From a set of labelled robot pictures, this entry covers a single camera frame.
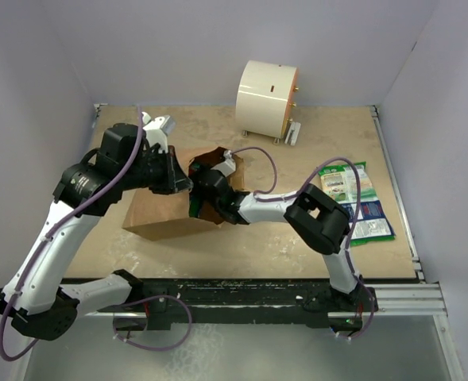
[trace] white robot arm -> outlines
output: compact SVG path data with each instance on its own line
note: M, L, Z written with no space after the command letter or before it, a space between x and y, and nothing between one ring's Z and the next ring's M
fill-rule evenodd
M89 283L60 284L87 234L109 206L120 200L123 191L135 188L148 187L157 194L192 189L232 224L287 222L310 248L323 255L331 286L343 294L354 290L357 285L354 275L358 276L358 272L349 263L344 249L349 218L339 204L313 185L299 194L257 195L234 191L226 181L226 177L235 171L235 162L229 152L223 162L198 171L189 179L176 161L174 148L167 142L174 125L169 116L149 121L144 127L146 138L122 181L80 215L59 227L32 264L41 240L47 239L54 224L119 173L133 151L137 126L114 125L105 132L99 149L89 152L81 163L64 171L34 246L15 276L0 289L0 314L5 314L8 301L14 294L17 296L7 314L13 318L11 324L18 332L27 337L55 340L76 318L144 297L143 282L125 270ZM90 164L93 156L96 156L95 163ZM320 211L318 217L310 215L315 209ZM22 288L17 290L21 274L27 267L30 267L29 273Z

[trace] wooden surface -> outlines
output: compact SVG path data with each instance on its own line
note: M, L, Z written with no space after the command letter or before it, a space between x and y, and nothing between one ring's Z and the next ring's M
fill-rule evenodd
M177 127L170 143L228 148L250 145L267 149L277 162L275 193L300 187L311 171L332 156L366 161L367 173L396 233L394 241L372 242L352 249L354 262L366 278L414 278L410 249L368 107L300 107L302 123L297 145L273 145L273 139L242 137L230 106L145 107L153 116L169 114ZM102 108L91 146L116 122L137 123L134 107ZM269 161L257 151L240 153L246 162L246 186L268 189L273 181ZM328 277L321 255L313 252L288 224L224 225L217 231L151 242L121 229L133 192L113 205L89 234L68 269L67 277L103 277L125 268L137 277Z

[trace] purple cable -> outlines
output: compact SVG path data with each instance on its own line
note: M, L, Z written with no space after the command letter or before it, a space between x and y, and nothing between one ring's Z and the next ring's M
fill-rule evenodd
M366 332L366 330L371 325L371 322L373 320L373 316L375 314L375 301L373 299L373 295L371 294L371 291L368 289L368 287L366 287L364 282L362 282L362 280L358 276L355 275L354 264L352 263L352 258L350 258L350 242L352 241L352 236L354 235L355 226L358 223L359 212L361 211L361 180L359 179L358 169L355 166L355 164L352 163L347 158L345 158L345 157L335 157L335 158L330 159L330 160L326 161L325 163L319 165L313 171L313 173L310 175L310 177L307 178L306 182L304 183L303 187L299 190L299 192L301 192L303 190L303 188L306 185L308 185L311 182L311 180L326 165L330 164L333 161L344 161L345 163L347 163L352 168L352 171L354 172L355 187L356 187L356 192L357 192L357 196L356 196L356 200L355 200L355 212L354 212L354 217L352 218L352 226L350 227L350 231L349 231L348 235L346 236L345 254L346 254L346 262L348 263L350 271L352 272L352 276L355 278L355 280L361 286L361 288L364 290L364 292L366 292L367 295L368 295L368 298L369 298L369 317L368 317L368 321L362 326L362 328L358 332L356 332L353 336L349 337L349 338L354 339L354 338L360 337L364 332Z
M269 194L272 191L274 191L274 188L276 188L276 184L278 182L278 171L276 169L276 163L274 162L273 157L267 151L265 151L263 148L254 147L254 146L236 149L236 150L232 151L232 155L235 154L235 153L242 152L242 151L248 151L250 149L256 149L257 151L263 152L267 156L269 161L271 162L271 166L273 167L273 173L274 173L274 180L273 180L273 185L271 186L271 188L269 190L256 190L256 191L253 192L253 196L257 196L257 194ZM257 198L257 200L260 201L260 202L268 202L269 201L268 198L266 198L266 199Z
M287 198L282 198L282 197L257 198L256 197L257 194L270 194L272 191L274 191L274 188L276 188L276 184L277 184L278 174L277 174L276 163L274 162L274 159L263 148L245 147L245 148L240 148L235 151L232 151L232 154L246 151L249 149L257 149L258 151L262 151L269 158L269 161L271 162L271 165L273 166L273 170L274 170L274 182L273 182L273 186L271 187L271 189L267 191L256 190L253 193L253 196L255 196L256 200L259 202L292 200L293 198L297 197L299 194L301 194L304 191L304 188L315 178L315 176L319 174L320 171L322 171L324 167L326 167L327 165L331 163L334 163L335 161L343 161L352 168L352 171L354 172L354 176L355 176L357 197L356 197L356 202L355 202L355 213L354 213L354 217L352 218L352 226L350 227L350 231L348 235L346 236L346 242L345 242L346 262L348 263L350 271L352 272L352 276L355 278L355 280L361 286L361 288L368 294L369 303L370 303L370 313L369 313L368 321L366 322L366 324L362 326L362 328L354 336L352 336L353 338L360 337L371 325L373 316L375 314L375 301L373 300L373 295L371 294L371 291L368 289L368 287L366 287L366 285L362 282L362 280L358 276L355 275L354 264L352 263L352 259L350 258L350 242L352 241L352 235L354 234L355 226L358 223L358 215L359 215L359 212L361 211L361 180L359 179L358 169L355 167L355 164L352 163L350 160L348 160L346 157L336 156L336 157L333 157L332 159L324 161L317 168L315 168L315 170L308 176L306 181L304 181L303 186L294 194L290 194Z
M186 329L186 333L184 334L184 336L182 336L182 338L179 341L177 341L175 344L172 344L172 345L169 345L169 346L166 346L166 347L149 347L148 345L135 343L135 342L133 342L131 340L128 340L127 337L119 335L117 329L115 328L115 326L113 326L115 337L118 338L120 341L126 343L126 344L132 345L132 346L137 347L139 349L144 349L146 351L154 351L154 352L169 351L169 350L177 348L179 345L183 344L186 341L186 339L188 338L188 336L189 336L189 334L191 332L191 324L193 323L193 319L191 317L191 311L189 310L188 306L186 306L186 304L182 300L176 298L175 296L171 296L171 295L156 295L156 296L151 296L150 298L137 300L136 302L121 304L119 306L120 307L130 307L130 306L135 306L137 304L150 302L152 300L157 300L159 298L166 298L166 299L173 300L174 302L178 302L184 308L184 310L186 311L186 314L188 315L188 329Z
M126 164L124 164L124 167L122 167L122 170L107 185L105 185L105 187L101 189L97 194L89 198L83 204L80 204L79 206L77 206L74 210L69 212L66 216L62 217L60 221L56 222L56 224L44 235L44 237L47 240L39 243L36 250L34 250L34 254L31 256L29 262L25 266L24 271L20 274L20 279L18 280L14 288L15 292L13 295L11 295L11 298L8 301L6 308L4 309L4 312L2 313L1 322L0 322L0 355L1 355L1 358L3 358L5 361L16 361L20 359L37 343L37 339L35 339L31 341L31 343L27 346L27 348L22 350L16 356L10 356L6 353L6 350L4 349L4 330L6 328L6 322L8 319L8 315L11 311L11 308L13 307L14 303L17 301L18 296L20 296L21 294L20 290L23 287L25 281L27 280L27 276L29 276L29 273L33 269L34 264L37 262L37 259L43 252L46 244L52 239L53 235L62 227L62 225L64 225L67 221L69 221L69 219L71 219L77 214L82 213L88 206L98 201L99 198L101 198L116 183L118 183L118 181L122 178L122 176L126 174L126 172L130 169L131 164L134 162L138 154L138 149L140 148L140 144L141 144L141 140L143 136L143 128L142 128L143 123L142 123L142 115L141 115L140 106L137 106L137 112L138 112L137 139L135 140L133 151L131 152L128 161L126 161Z

